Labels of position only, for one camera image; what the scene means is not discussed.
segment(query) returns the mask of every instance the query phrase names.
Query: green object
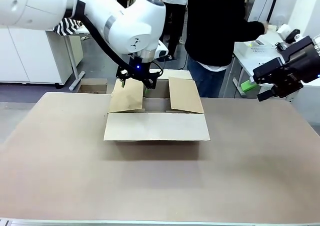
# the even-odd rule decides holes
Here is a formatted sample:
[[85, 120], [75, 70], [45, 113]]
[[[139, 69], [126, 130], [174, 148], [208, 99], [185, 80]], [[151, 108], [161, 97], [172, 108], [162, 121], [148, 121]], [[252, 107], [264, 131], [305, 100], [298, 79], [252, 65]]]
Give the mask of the green object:
[[257, 83], [251, 83], [250, 80], [247, 80], [246, 82], [243, 82], [241, 84], [241, 89], [243, 92], [250, 91], [251, 89], [255, 88], [257, 86]]

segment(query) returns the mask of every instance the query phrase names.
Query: white robotic arm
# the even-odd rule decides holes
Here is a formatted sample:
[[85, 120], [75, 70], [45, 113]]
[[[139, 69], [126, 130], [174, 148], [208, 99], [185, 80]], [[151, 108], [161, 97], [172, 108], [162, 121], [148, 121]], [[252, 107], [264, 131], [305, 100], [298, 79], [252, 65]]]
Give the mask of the white robotic arm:
[[[34, 30], [56, 26], [63, 17], [82, 21], [101, 48], [119, 65], [117, 77], [135, 78], [155, 88], [150, 63], [168, 54], [159, 41], [166, 7], [160, 0], [136, 0], [124, 9], [115, 0], [0, 0], [0, 24]], [[133, 54], [129, 65], [110, 50]]]

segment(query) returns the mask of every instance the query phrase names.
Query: blue jeans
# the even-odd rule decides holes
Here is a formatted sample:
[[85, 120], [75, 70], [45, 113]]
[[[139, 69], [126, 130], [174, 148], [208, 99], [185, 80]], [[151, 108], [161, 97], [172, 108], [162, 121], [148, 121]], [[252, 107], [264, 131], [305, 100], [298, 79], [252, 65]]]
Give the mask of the blue jeans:
[[200, 97], [219, 97], [226, 70], [212, 72], [188, 56], [188, 70], [196, 83]]

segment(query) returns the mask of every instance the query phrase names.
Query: black mechanical device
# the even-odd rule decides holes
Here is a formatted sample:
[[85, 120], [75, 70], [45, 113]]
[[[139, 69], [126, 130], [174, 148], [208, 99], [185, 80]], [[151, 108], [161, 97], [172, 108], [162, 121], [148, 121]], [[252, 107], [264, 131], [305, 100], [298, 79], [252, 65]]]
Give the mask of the black mechanical device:
[[270, 97], [286, 97], [320, 77], [320, 49], [310, 37], [292, 44], [280, 52], [285, 63], [275, 58], [253, 70], [257, 84], [273, 84], [270, 90], [258, 95], [259, 101]]

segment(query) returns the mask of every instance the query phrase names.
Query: person's hand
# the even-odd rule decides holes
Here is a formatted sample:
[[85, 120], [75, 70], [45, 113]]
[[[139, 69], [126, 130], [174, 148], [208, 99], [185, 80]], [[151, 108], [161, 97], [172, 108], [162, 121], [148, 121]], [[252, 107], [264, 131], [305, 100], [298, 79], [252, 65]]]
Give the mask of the person's hand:
[[268, 25], [268, 22], [263, 22], [262, 24], [263, 24], [263, 26], [264, 26], [264, 35], [265, 35], [265, 34], [267, 34], [267, 32], [268, 32], [268, 26], [269, 26], [269, 25]]

